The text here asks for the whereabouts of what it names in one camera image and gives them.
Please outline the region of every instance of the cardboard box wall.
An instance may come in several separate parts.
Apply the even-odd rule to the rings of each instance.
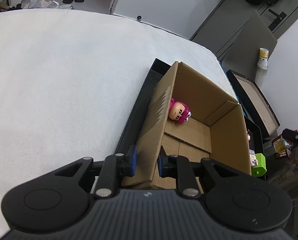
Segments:
[[[188,122],[168,119],[171,98],[185,103]],[[248,139],[241,106],[205,76],[177,61],[156,85],[138,141],[134,177],[123,186],[175,188],[175,179],[160,178],[156,161],[161,145],[167,155],[200,162],[210,157],[251,174]]]

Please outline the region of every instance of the green toy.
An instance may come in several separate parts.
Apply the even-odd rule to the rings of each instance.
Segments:
[[[266,173],[265,157],[262,153],[256,153],[255,157],[258,165],[251,167],[251,174],[253,177],[261,177]]]

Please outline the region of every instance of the white table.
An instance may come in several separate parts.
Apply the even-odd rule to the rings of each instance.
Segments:
[[[83,156],[112,154],[155,58],[183,61],[234,96],[209,50],[149,25],[78,10],[0,13],[0,202]]]

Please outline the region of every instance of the open cardboard box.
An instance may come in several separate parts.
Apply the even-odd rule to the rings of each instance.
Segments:
[[[268,138],[280,126],[270,104],[256,83],[233,71],[227,71],[228,79],[253,122],[260,128],[262,139]]]
[[[171,98],[185,103],[188,122],[168,119]],[[122,185],[134,188],[175,188],[175,179],[161,178],[157,158],[163,145],[167,155],[200,162],[210,157],[251,174],[248,139],[242,108],[237,100],[205,76],[177,61],[156,85],[138,141],[134,177]]]

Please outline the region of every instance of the doll face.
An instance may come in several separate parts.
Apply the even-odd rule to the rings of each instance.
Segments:
[[[174,103],[169,111],[169,117],[172,120],[180,120],[184,112],[184,105],[181,103]]]

